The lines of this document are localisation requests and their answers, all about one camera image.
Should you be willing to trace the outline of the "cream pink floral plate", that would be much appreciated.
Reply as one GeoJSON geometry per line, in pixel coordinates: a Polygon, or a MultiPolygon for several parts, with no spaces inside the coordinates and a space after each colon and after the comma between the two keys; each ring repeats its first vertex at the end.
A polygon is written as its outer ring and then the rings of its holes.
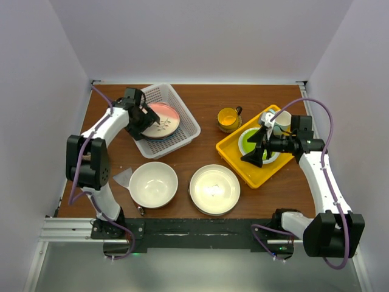
{"type": "Polygon", "coordinates": [[[155,122],[142,134],[150,139],[162,139],[173,134],[179,124],[180,117],[177,111],[165,103],[150,103],[148,105],[160,118],[159,123],[155,122]]]}

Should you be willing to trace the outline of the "white bear print plate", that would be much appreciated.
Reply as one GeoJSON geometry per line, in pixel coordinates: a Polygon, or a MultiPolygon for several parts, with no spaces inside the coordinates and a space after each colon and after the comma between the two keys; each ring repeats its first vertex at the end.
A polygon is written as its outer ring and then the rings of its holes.
{"type": "Polygon", "coordinates": [[[238,178],[230,169],[209,164],[195,171],[188,192],[193,204],[202,213],[221,216],[236,206],[241,188],[238,178]]]}

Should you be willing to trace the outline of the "pink polka dot plate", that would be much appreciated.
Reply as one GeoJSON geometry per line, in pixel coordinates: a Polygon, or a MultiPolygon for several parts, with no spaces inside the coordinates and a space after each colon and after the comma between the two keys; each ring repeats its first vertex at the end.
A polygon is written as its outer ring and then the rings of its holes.
{"type": "Polygon", "coordinates": [[[178,128],[178,123],[154,123],[151,127],[149,127],[143,132],[143,135],[148,139],[161,140],[172,136],[178,128]]]}

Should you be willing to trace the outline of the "blue polka dot plate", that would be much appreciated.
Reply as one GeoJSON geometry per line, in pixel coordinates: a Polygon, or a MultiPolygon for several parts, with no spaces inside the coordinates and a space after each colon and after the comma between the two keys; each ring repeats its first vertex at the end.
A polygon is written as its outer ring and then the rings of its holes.
{"type": "Polygon", "coordinates": [[[165,136],[165,137],[147,137],[146,140],[152,141],[152,142],[165,142],[165,141],[169,141],[169,140],[172,140],[175,138],[176,138],[176,135],[171,134],[171,135],[165,136]]]}

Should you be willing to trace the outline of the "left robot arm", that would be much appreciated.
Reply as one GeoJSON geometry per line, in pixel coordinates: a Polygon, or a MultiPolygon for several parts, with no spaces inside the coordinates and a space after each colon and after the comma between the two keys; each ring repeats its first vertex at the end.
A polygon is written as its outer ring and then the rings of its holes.
{"type": "Polygon", "coordinates": [[[146,95],[140,89],[126,88],[124,96],[115,101],[110,101],[95,86],[92,89],[108,102],[109,108],[88,131],[67,139],[66,178],[72,181],[68,205],[86,195],[97,219],[105,223],[105,232],[111,238],[124,236],[133,242],[123,210],[108,183],[111,171],[108,146],[122,129],[136,141],[144,139],[143,132],[153,123],[160,123],[160,117],[147,105],[146,95]]]}

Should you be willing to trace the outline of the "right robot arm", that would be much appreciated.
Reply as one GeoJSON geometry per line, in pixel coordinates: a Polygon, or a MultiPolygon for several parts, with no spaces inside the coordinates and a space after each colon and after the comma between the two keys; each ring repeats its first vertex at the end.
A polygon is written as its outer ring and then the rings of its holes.
{"type": "Polygon", "coordinates": [[[355,255],[365,221],[355,214],[340,193],[329,164],[326,144],[314,138],[311,116],[292,116],[291,132],[275,135],[272,113],[260,115],[260,129],[248,139],[255,148],[241,160],[263,166],[263,156],[289,153],[303,171],[315,205],[315,217],[308,218],[294,209],[278,209],[271,222],[274,237],[294,235],[303,242],[310,257],[345,258],[355,255]]]}

